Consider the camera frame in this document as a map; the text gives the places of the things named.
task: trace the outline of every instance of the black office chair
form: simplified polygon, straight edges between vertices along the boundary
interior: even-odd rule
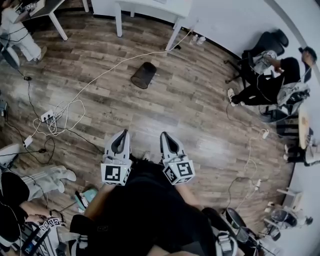
[[[256,83],[257,78],[259,74],[257,74],[255,71],[253,71],[252,67],[254,67],[253,64],[253,57],[256,57],[257,55],[261,54],[264,51],[275,51],[275,53],[280,56],[284,54],[285,49],[284,47],[289,45],[289,40],[286,37],[286,35],[278,29],[277,31],[270,33],[270,32],[264,32],[257,44],[254,48],[251,50],[245,50],[242,54],[242,59],[238,61],[237,64],[233,64],[229,60],[225,60],[225,64],[230,64],[235,70],[239,72],[239,75],[236,75],[230,80],[225,80],[226,84],[229,84],[231,81],[241,77],[243,86],[246,88],[246,82],[249,84]],[[267,78],[273,78],[274,75],[271,72],[271,75],[263,75],[265,79]]]

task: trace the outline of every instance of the white cable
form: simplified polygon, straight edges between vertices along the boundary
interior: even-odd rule
[[[2,203],[1,201],[0,201],[0,203],[1,203],[3,206],[6,206],[6,207],[9,207],[9,208],[10,208],[10,210],[12,211],[12,213],[13,213],[13,215],[14,215],[14,217],[15,217],[16,223],[18,224],[19,231],[20,231],[20,245],[19,245],[19,247],[20,247],[20,256],[21,256],[21,253],[22,253],[22,252],[21,252],[21,246],[22,246],[22,232],[21,232],[21,228],[20,228],[20,224],[19,224],[18,218],[17,218],[17,216],[16,216],[16,214],[15,214],[14,210],[12,210],[12,208],[11,208],[9,205],[6,205],[6,204]]]
[[[247,194],[245,195],[245,197],[243,198],[243,200],[241,201],[241,203],[237,206],[237,208],[236,208],[235,210],[238,210],[238,208],[244,203],[244,201],[247,200],[247,199],[250,199],[250,198],[254,195],[254,193],[256,192],[256,190],[254,190],[253,192],[251,192],[251,190],[252,190],[253,178],[254,178],[254,176],[256,175],[257,171],[258,171],[258,167],[257,167],[256,162],[251,159],[251,140],[257,140],[257,139],[259,139],[261,132],[267,132],[267,130],[266,130],[266,129],[261,129],[261,130],[259,131],[259,134],[258,134],[257,137],[251,137],[251,138],[249,139],[249,156],[248,156],[248,160],[246,161],[246,163],[245,163],[245,165],[244,165],[243,172],[246,172],[249,162],[252,162],[252,163],[254,164],[255,171],[254,171],[253,175],[252,175],[251,178],[250,178],[250,181],[251,181],[251,182],[250,182],[250,188],[249,188]]]
[[[52,135],[52,136],[58,136],[59,134],[62,134],[64,131],[71,131],[81,120],[82,118],[85,116],[86,114],[86,108],[83,104],[83,102],[78,99],[78,100],[75,100],[91,83],[93,83],[95,80],[97,80],[98,78],[100,78],[101,76],[103,76],[104,74],[114,70],[117,66],[119,66],[120,64],[126,62],[126,61],[129,61],[129,60],[133,60],[133,59],[136,59],[136,58],[139,58],[139,57],[143,57],[143,56],[147,56],[147,55],[152,55],[152,54],[164,54],[164,53],[169,53],[171,52],[174,48],[176,48],[191,32],[193,31],[193,29],[191,29],[174,47],[172,47],[170,50],[165,50],[165,51],[154,51],[154,52],[150,52],[150,53],[145,53],[145,54],[141,54],[141,55],[138,55],[138,56],[135,56],[135,57],[131,57],[131,58],[127,58],[127,59],[124,59],[122,61],[120,61],[117,65],[115,65],[114,67],[110,68],[109,70],[103,72],[102,74],[100,74],[99,76],[97,76],[95,79],[93,79],[92,81],[90,81],[85,87],[83,87],[79,92],[78,94],[69,102],[69,103],[66,103],[65,101],[62,101],[60,102],[56,107],[55,107],[55,110],[54,110],[54,116],[52,118],[52,121],[50,123],[46,122],[47,124],[47,128],[49,130],[49,133],[45,133],[45,132],[41,132],[41,131],[38,131],[38,128],[40,127],[41,125],[41,120],[39,118],[36,118],[33,120],[32,122],[32,125],[35,129],[33,135],[31,137],[33,137],[36,133],[38,134],[44,134],[46,136],[49,136],[49,135]],[[76,102],[81,102],[82,104],[82,107],[83,107],[83,114],[82,116],[80,117],[80,119],[71,127],[71,128],[67,128],[67,124],[68,124],[68,119],[69,119],[69,107],[71,104],[73,103],[76,103]],[[66,111],[66,118],[65,118],[65,123],[64,123],[64,127],[62,129],[62,131],[58,131],[58,125],[57,125],[57,121],[63,116],[64,112]],[[39,121],[39,124],[37,125],[37,127],[35,126],[35,121]]]

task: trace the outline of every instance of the white cube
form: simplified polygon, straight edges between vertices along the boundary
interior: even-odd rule
[[[172,185],[187,183],[196,175],[192,160],[169,162],[163,173]]]
[[[129,165],[125,164],[101,164],[101,179],[102,182],[109,185],[124,186],[130,174]]]

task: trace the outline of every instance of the white table leg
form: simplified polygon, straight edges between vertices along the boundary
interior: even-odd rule
[[[83,3],[84,11],[86,13],[88,13],[89,12],[88,1],[87,0],[82,0],[82,3]]]
[[[115,8],[115,24],[116,24],[116,34],[118,37],[122,37],[122,19],[121,19],[121,7],[118,2],[114,3]]]
[[[172,36],[171,36],[171,38],[165,48],[166,51],[169,51],[173,47],[173,43],[175,42],[175,39],[176,39],[181,27],[182,27],[182,19],[179,18],[178,22],[175,24],[175,29],[172,33]]]
[[[63,40],[67,41],[68,37],[67,37],[65,31],[63,30],[63,28],[61,27],[59,21],[57,20],[57,17],[55,16],[54,12],[50,12],[49,17],[50,17],[53,25],[55,26],[56,30],[58,30],[60,36],[63,38]]]
[[[180,20],[180,18],[179,17],[176,17],[176,20],[175,20],[175,23],[174,23],[174,26],[173,26],[173,30],[175,30],[176,29],[176,27],[177,27],[177,25],[178,25],[178,23],[179,23],[179,20]]]
[[[136,6],[133,4],[131,6],[131,11],[130,11],[130,17],[134,18],[135,17],[135,10],[136,10]]]

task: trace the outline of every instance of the black cap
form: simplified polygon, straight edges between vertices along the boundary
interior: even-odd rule
[[[311,47],[309,47],[309,46],[307,46],[306,48],[302,48],[302,47],[300,47],[299,48],[299,52],[300,53],[303,53],[303,52],[308,52],[311,56],[312,56],[312,58],[313,58],[313,61],[314,62],[316,62],[317,61],[317,59],[318,59],[318,57],[317,57],[317,54],[316,54],[316,52],[315,52],[315,50],[314,49],[312,49]]]

